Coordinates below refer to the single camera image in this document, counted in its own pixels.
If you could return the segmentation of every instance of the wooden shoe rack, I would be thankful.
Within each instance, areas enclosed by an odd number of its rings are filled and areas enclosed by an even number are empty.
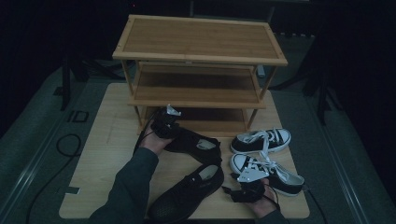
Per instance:
[[[170,104],[181,126],[216,137],[249,130],[276,69],[288,64],[268,23],[141,15],[129,16],[113,58],[122,62],[140,127]],[[272,66],[262,88],[260,64]]]

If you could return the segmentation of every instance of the wooden table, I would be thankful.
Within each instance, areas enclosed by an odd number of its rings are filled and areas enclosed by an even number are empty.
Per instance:
[[[105,204],[113,185],[115,175],[132,158],[138,135],[137,116],[127,105],[128,86],[123,83],[110,84],[90,135],[79,159],[78,166],[70,182],[70,187],[80,188],[79,194],[66,194],[60,208],[63,218],[87,218],[93,211]],[[271,92],[265,95],[266,110],[259,111],[252,129],[272,129],[281,127]],[[222,168],[225,174],[223,186],[237,188],[236,182],[228,175],[231,170],[229,159],[231,137],[219,137],[222,152]],[[290,171],[296,172],[290,149],[270,154],[274,161]],[[191,156],[180,153],[163,152],[160,163],[150,182],[151,204],[167,189],[174,186],[185,175],[193,172],[200,163]],[[285,217],[305,218],[309,209],[304,193],[296,197],[279,195],[279,203]],[[233,203],[230,196],[219,189],[206,198],[191,218],[254,218],[247,207]]]

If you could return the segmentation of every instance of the shoe toe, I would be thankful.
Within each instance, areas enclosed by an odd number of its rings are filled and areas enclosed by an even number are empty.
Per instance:
[[[234,173],[241,174],[245,168],[247,156],[243,154],[234,154],[230,159],[230,166]]]
[[[279,129],[278,131],[279,131],[279,133],[280,133],[280,136],[281,136],[282,139],[283,139],[283,142],[284,142],[285,144],[288,144],[288,143],[290,142],[290,139],[291,139],[291,134],[290,134],[290,132],[289,132],[288,130],[286,130],[286,129]]]
[[[178,219],[177,205],[173,203],[171,197],[163,195],[148,210],[148,216],[158,223],[170,223]]]

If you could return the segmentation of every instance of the black dress shoe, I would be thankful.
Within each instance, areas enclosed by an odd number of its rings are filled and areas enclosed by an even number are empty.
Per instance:
[[[187,153],[200,163],[220,163],[220,142],[216,138],[206,137],[193,131],[181,128],[178,137],[165,150]]]
[[[155,223],[178,223],[189,218],[202,200],[224,181],[220,164],[204,164],[161,195],[148,209]]]

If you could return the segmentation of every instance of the cable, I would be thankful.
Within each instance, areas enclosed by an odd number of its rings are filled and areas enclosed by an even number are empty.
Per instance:
[[[326,216],[324,215],[324,212],[323,212],[322,208],[320,207],[320,205],[319,205],[317,199],[314,197],[314,194],[311,192],[311,190],[309,189],[309,187],[308,187],[307,185],[304,185],[304,186],[305,186],[305,191],[307,191],[307,192],[309,193],[309,195],[311,195],[312,199],[314,200],[314,203],[317,205],[317,208],[318,208],[319,212],[320,212],[321,215],[322,215],[323,222],[327,224],[327,223],[328,223],[328,222],[327,222],[327,218],[326,218]]]
[[[139,138],[136,141],[136,144],[134,145],[134,153],[139,148],[140,143],[142,143],[143,139],[146,138],[149,134],[153,133],[153,132],[151,132],[151,133],[148,133],[146,135],[143,135],[146,132],[146,129],[148,128],[148,126],[151,123],[151,121],[159,113],[160,110],[161,110],[160,108],[157,108],[153,113],[151,113],[150,117],[148,118],[148,121],[146,121],[146,125],[143,128],[142,132],[140,133]]]
[[[267,185],[267,184],[264,184],[264,185],[265,185],[265,186],[268,186],[268,188],[270,188],[270,189],[275,193],[276,202],[275,202],[275,200],[273,200],[273,199],[267,197],[265,194],[263,194],[262,197],[264,197],[266,200],[268,200],[268,201],[270,201],[271,203],[273,203],[273,204],[275,205],[276,209],[279,210],[279,212],[280,212],[279,198],[277,197],[276,191],[274,190],[273,187],[271,187],[271,186],[269,186],[269,185]]]
[[[66,137],[69,137],[69,136],[76,137],[77,140],[78,140],[78,146],[77,146],[77,148],[76,148],[76,151],[75,151],[73,154],[64,153],[64,152],[62,152],[61,149],[60,149],[60,143],[61,143],[61,141],[64,140]],[[63,171],[64,168],[66,168],[67,165],[69,165],[70,162],[71,162],[75,157],[78,157],[78,156],[81,155],[81,153],[78,153],[80,147],[81,147],[81,138],[79,138],[79,136],[76,135],[76,134],[74,134],[74,133],[70,133],[70,134],[64,135],[63,137],[61,137],[61,138],[58,139],[58,141],[57,141],[57,143],[56,143],[56,149],[57,149],[58,152],[61,153],[63,156],[68,157],[69,160],[67,161],[67,163],[64,164],[64,166],[63,166],[55,175],[52,176],[52,178],[51,178],[51,179],[50,179],[50,180],[38,191],[38,193],[35,195],[35,197],[33,198],[32,202],[30,203],[29,208],[28,208],[28,211],[27,211],[26,220],[25,220],[25,223],[26,223],[26,224],[29,224],[29,222],[30,222],[30,215],[31,215],[31,213],[32,213],[33,206],[35,205],[35,201],[38,199],[38,197],[41,195],[41,193],[44,191],[44,189],[52,182],[52,180],[53,180],[56,176],[58,176],[58,174],[60,174],[61,171]]]

